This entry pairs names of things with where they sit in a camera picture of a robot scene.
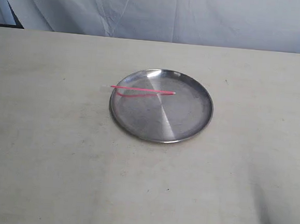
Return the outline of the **round stainless steel plate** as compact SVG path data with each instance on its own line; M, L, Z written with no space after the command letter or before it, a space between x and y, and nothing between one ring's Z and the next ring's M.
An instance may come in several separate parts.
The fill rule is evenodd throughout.
M213 115L206 88L191 76L168 69L148 69L122 79L118 86L176 92L175 95L113 89L109 110L115 123L139 139L177 143L203 131Z

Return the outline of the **pink plastic straw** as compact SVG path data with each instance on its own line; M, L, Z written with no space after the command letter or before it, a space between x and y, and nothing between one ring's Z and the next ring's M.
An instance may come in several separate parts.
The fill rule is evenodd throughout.
M165 91L165 90L157 90L157 89L146 89L146 88L137 88L137 87L125 87L125 86L118 86L118 85L101 85L101 88L117 88L117 89L125 89L125 90L132 90L138 92L150 92L150 93L157 93L157 94L169 94L175 95L176 92Z

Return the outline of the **dark frame behind table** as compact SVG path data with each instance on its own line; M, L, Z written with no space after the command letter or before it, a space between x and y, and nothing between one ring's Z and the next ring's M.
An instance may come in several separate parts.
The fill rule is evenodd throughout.
M12 20L9 21L5 21L4 24L0 23L0 27L7 27L7 28L20 28L20 29L24 29L24 27L22 26L21 22L19 21L18 17L16 16L15 12L13 11L11 5L9 2L7 2L8 6L9 6L9 10L11 12L11 16L12 16Z

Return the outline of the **white backdrop cloth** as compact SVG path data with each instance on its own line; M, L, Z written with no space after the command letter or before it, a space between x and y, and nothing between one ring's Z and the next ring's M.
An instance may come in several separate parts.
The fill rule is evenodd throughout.
M300 0L8 0L22 26L300 53Z

